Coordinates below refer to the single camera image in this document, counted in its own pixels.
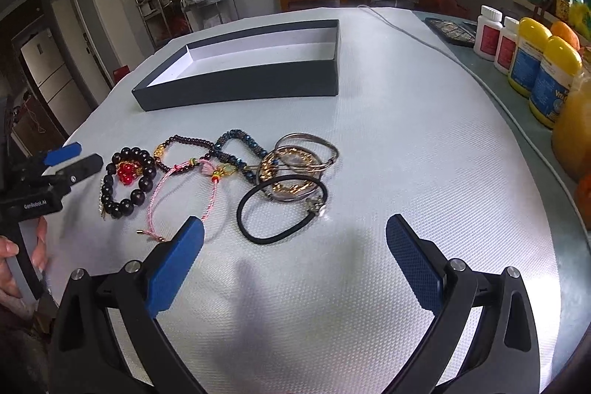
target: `orange jar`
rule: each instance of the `orange jar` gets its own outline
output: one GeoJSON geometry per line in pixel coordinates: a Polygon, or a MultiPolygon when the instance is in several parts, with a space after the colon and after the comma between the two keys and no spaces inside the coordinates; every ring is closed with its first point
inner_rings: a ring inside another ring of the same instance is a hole
{"type": "Polygon", "coordinates": [[[574,202],[577,205],[578,212],[585,222],[587,229],[591,229],[591,174],[585,176],[578,183],[574,193],[574,202]]]}
{"type": "Polygon", "coordinates": [[[575,181],[591,174],[591,49],[583,53],[583,71],[574,78],[552,132],[552,150],[575,181]]]}

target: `silver bangle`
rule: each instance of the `silver bangle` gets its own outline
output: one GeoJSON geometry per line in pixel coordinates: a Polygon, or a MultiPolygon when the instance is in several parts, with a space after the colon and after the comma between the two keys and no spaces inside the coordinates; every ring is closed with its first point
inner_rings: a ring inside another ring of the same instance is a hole
{"type": "Polygon", "coordinates": [[[315,164],[315,165],[312,164],[312,165],[308,165],[305,167],[294,165],[294,164],[289,164],[283,158],[281,158],[281,161],[283,162],[283,164],[288,166],[293,172],[300,172],[300,173],[306,173],[306,174],[313,173],[313,172],[324,172],[325,170],[330,168],[333,164],[335,164],[337,159],[339,159],[339,149],[337,149],[334,144],[331,144],[330,142],[328,142],[326,139],[323,139],[322,137],[315,136],[314,134],[307,134],[304,132],[294,132],[292,134],[287,134],[287,135],[283,136],[275,144],[274,151],[277,152],[277,149],[282,147],[281,143],[285,142],[286,140],[291,140],[291,139],[301,139],[301,140],[313,142],[315,144],[320,144],[321,146],[328,147],[332,151],[332,157],[328,161],[326,161],[322,164],[315,164]]]}

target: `yellow cap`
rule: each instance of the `yellow cap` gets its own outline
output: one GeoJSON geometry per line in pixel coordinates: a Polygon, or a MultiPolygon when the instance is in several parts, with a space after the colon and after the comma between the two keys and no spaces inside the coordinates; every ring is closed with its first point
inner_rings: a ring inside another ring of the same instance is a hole
{"type": "Polygon", "coordinates": [[[544,50],[544,57],[571,76],[576,76],[583,67],[578,52],[558,36],[552,36],[548,40],[544,50]]]}
{"type": "Polygon", "coordinates": [[[524,17],[519,21],[519,37],[537,47],[540,51],[546,48],[546,43],[552,35],[550,30],[531,17],[524,17]]]}

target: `white cable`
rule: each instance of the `white cable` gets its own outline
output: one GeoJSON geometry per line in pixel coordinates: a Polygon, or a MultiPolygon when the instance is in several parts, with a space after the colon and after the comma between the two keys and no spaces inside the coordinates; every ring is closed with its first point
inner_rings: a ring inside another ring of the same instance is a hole
{"type": "Polygon", "coordinates": [[[409,36],[410,38],[413,38],[415,41],[420,42],[424,46],[427,46],[428,48],[431,48],[431,49],[433,49],[433,50],[435,50],[435,51],[443,54],[445,57],[447,57],[451,61],[455,62],[462,69],[464,69],[468,74],[470,74],[476,80],[476,82],[478,82],[482,86],[482,88],[492,96],[492,98],[499,104],[499,106],[501,106],[501,108],[503,109],[503,111],[505,111],[505,114],[507,114],[509,116],[509,119],[511,119],[511,121],[513,122],[513,124],[515,124],[516,128],[519,130],[519,132],[524,137],[524,139],[526,140],[526,142],[530,145],[530,147],[534,150],[534,152],[538,155],[538,157],[542,160],[542,162],[546,165],[546,167],[548,167],[548,169],[550,170],[550,172],[554,175],[554,177],[558,181],[558,184],[560,185],[560,187],[562,187],[564,193],[566,194],[566,197],[568,198],[568,201],[573,206],[574,212],[576,213],[576,215],[578,217],[578,221],[581,223],[581,227],[583,228],[583,232],[585,234],[585,237],[587,238],[587,242],[591,245],[591,238],[587,235],[587,227],[585,226],[585,223],[583,221],[583,217],[581,216],[580,212],[578,212],[578,208],[577,208],[577,205],[574,203],[573,196],[568,191],[568,187],[566,187],[566,185],[564,184],[563,180],[560,178],[560,175],[556,172],[555,168],[552,167],[552,164],[550,164],[550,162],[548,161],[548,159],[546,159],[544,157],[544,155],[540,152],[540,149],[538,149],[536,147],[536,145],[534,144],[534,142],[529,138],[529,136],[525,133],[525,131],[523,130],[523,128],[519,125],[519,123],[517,122],[517,119],[513,116],[513,114],[511,114],[511,112],[509,111],[509,109],[507,108],[507,106],[503,104],[503,102],[501,101],[501,99],[499,99],[499,97],[492,91],[492,89],[489,86],[487,86],[486,83],[480,77],[477,76],[477,74],[475,74],[472,70],[470,70],[468,67],[466,67],[465,65],[463,65],[454,56],[452,56],[452,55],[448,54],[447,52],[445,52],[443,49],[440,49],[440,48],[438,48],[436,46],[433,46],[433,45],[429,44],[429,42],[425,42],[422,39],[419,39],[417,36],[411,34],[410,32],[407,32],[406,30],[402,29],[401,27],[398,27],[395,24],[392,24],[388,19],[386,19],[385,17],[383,17],[383,15],[380,14],[379,12],[377,12],[376,9],[374,9],[373,7],[366,6],[365,4],[361,4],[358,7],[361,10],[364,10],[364,8],[365,9],[369,9],[371,12],[373,12],[373,14],[375,14],[377,17],[379,17],[383,22],[385,22],[386,24],[388,24],[388,26],[393,27],[394,29],[402,32],[403,34],[406,34],[407,36],[409,36]]]}

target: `human hand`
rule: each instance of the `human hand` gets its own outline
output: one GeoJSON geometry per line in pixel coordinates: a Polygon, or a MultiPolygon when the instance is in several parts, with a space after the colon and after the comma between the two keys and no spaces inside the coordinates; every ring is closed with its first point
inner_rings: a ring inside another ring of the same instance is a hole
{"type": "MultiPolygon", "coordinates": [[[[45,248],[45,235],[47,234],[47,221],[44,217],[39,218],[37,224],[37,246],[31,255],[31,262],[39,270],[45,270],[47,265],[47,250],[45,248]]],[[[7,257],[18,254],[18,246],[9,241],[6,237],[0,236],[0,289],[12,297],[22,297],[14,280],[8,264],[5,261],[7,257]]]]}

